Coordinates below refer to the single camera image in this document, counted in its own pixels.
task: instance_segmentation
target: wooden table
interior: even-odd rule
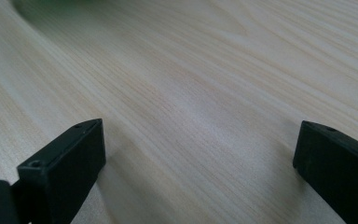
[[[0,179],[102,118],[74,223],[343,223],[296,173],[301,120],[358,140],[358,1],[0,1]]]

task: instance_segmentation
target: wood grain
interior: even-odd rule
[[[0,1],[0,179],[95,118],[74,223],[343,223],[292,158],[303,119],[358,140],[358,1]]]

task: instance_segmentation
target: light wood surface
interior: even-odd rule
[[[0,1],[0,179],[102,118],[74,223],[343,223],[296,173],[301,120],[358,140],[358,1]]]

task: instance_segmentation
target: screw hole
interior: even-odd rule
[[[32,167],[37,168],[37,167],[42,166],[42,162],[41,162],[41,161],[31,161],[31,162],[29,163],[29,165],[32,166]]]
[[[336,132],[337,131],[336,129],[330,128],[330,127],[327,127],[326,129],[327,129],[327,131],[330,131],[330,132]]]

